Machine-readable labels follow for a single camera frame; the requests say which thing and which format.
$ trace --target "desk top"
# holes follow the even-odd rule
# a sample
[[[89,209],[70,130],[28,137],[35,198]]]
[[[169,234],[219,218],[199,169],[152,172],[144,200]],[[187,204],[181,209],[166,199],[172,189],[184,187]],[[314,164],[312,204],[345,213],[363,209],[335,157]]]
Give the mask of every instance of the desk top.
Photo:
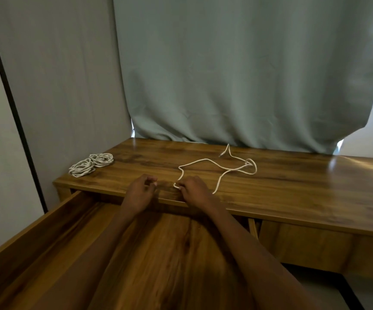
[[[243,163],[225,146],[130,138],[111,148],[114,163],[75,178],[65,174],[57,187],[125,196],[143,173],[158,177],[160,203],[186,206],[173,183],[179,165],[209,158],[236,168]],[[229,172],[216,195],[233,214],[276,222],[373,236],[373,159],[231,147],[232,155],[253,159],[255,175]],[[184,167],[185,176],[199,175],[211,190],[223,170],[209,161]]]

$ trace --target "gray curtain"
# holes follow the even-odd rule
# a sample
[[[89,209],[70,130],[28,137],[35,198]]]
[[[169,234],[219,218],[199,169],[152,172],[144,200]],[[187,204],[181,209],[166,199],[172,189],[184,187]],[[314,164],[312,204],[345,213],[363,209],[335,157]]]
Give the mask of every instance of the gray curtain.
[[[114,0],[137,137],[332,153],[373,103],[373,0]]]

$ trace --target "open drawer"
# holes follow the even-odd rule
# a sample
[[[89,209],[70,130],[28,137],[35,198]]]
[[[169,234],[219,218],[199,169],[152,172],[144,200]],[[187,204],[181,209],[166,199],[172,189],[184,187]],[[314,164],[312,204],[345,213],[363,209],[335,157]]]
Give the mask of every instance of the open drawer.
[[[112,248],[119,206],[98,197],[74,193],[0,247],[0,309],[254,308],[207,219],[145,212]]]

